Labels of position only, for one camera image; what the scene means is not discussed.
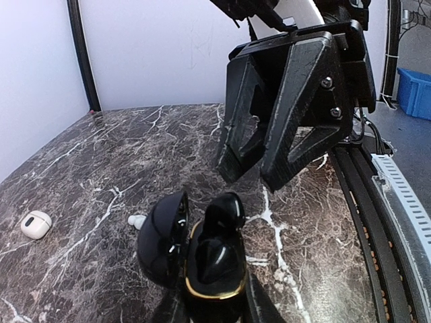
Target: bolt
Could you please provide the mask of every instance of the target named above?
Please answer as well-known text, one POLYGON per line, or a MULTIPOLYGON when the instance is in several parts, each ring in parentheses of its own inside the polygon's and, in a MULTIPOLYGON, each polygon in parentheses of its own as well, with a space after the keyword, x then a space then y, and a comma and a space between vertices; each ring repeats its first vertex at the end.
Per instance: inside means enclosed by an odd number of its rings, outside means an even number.
POLYGON ((329 76, 324 78, 321 82, 321 86, 324 89, 330 89, 332 87, 332 79, 329 76))
POLYGON ((341 116, 341 109, 338 107, 332 108, 330 113, 333 118, 339 118, 341 116))

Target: floor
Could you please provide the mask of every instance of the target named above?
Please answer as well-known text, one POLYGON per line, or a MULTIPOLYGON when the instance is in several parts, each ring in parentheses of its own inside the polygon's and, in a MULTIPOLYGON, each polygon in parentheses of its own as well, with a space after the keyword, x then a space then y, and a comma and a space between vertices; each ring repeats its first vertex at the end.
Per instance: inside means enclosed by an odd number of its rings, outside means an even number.
POLYGON ((396 149, 395 163, 431 215, 431 121, 408 116, 400 108, 390 110, 381 102, 368 117, 396 149))
POLYGON ((227 186, 213 170, 222 117, 220 105, 87 115, 0 184, 0 322, 149 320, 164 291, 139 270, 127 218, 182 189, 191 225, 215 195, 239 194, 249 268, 286 322, 375 322, 330 161, 312 162, 275 194, 256 169, 227 186), (53 218, 38 241, 20 231, 33 210, 53 218))

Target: white wall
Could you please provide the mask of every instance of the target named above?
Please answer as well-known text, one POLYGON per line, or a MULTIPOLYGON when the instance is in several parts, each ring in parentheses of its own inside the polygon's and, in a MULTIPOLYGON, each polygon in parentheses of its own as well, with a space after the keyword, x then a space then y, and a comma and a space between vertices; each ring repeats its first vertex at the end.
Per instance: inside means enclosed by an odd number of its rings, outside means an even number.
POLYGON ((81 1, 81 16, 103 110, 224 102, 228 54, 250 39, 210 0, 81 1))
POLYGON ((386 34, 387 34, 387 0, 372 0, 370 4, 370 23, 365 39, 370 54, 374 84, 376 86, 377 98, 380 90, 385 69, 386 34))
POLYGON ((88 111, 66 1, 0 1, 0 182, 88 111))

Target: black vertical post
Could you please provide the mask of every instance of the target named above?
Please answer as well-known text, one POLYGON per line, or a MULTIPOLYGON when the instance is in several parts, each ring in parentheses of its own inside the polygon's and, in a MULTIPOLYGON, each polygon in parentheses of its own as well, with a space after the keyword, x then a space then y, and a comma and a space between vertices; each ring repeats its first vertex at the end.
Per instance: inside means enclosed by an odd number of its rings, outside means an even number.
POLYGON ((101 111, 99 97, 94 83, 92 67, 88 58, 84 29, 82 28, 81 13, 79 12, 79 0, 67 0, 69 9, 69 19, 72 28, 73 41, 75 43, 76 56, 78 58, 79 69, 81 70, 82 81, 86 89, 87 100, 90 110, 101 111))

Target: gray floor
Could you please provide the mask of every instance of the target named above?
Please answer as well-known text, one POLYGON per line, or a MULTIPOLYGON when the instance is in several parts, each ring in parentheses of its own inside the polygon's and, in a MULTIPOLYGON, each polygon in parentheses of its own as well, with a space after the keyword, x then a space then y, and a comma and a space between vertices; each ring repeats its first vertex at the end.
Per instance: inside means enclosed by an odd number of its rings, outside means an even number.
POLYGON ((393 159, 431 215, 431 121, 408 116, 400 108, 390 110, 384 104, 368 118, 397 150, 393 159))

